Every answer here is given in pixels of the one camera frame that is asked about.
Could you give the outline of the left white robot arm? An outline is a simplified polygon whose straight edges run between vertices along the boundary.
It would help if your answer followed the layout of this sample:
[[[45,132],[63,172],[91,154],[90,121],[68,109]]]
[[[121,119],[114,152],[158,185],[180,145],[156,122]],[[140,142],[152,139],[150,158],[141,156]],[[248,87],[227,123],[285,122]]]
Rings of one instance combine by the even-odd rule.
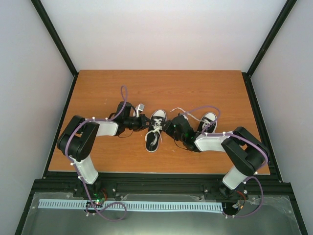
[[[117,110],[108,118],[72,117],[57,140],[57,148],[70,160],[78,172],[78,178],[85,182],[85,192],[96,197],[102,191],[97,182],[98,171],[91,160],[91,150],[95,139],[101,136],[119,136],[126,129],[141,131],[152,126],[152,121],[142,114],[143,104],[134,107],[129,102],[121,101]]]

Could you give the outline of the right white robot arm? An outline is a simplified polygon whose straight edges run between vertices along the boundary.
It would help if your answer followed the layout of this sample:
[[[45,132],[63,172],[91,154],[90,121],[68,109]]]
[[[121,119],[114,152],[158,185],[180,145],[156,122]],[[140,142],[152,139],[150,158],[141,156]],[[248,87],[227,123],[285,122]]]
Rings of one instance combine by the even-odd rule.
[[[223,133],[195,132],[184,116],[177,116],[164,122],[162,128],[189,151],[226,153],[233,167],[223,177],[222,183],[230,190],[236,189],[268,163],[268,149],[243,127]]]

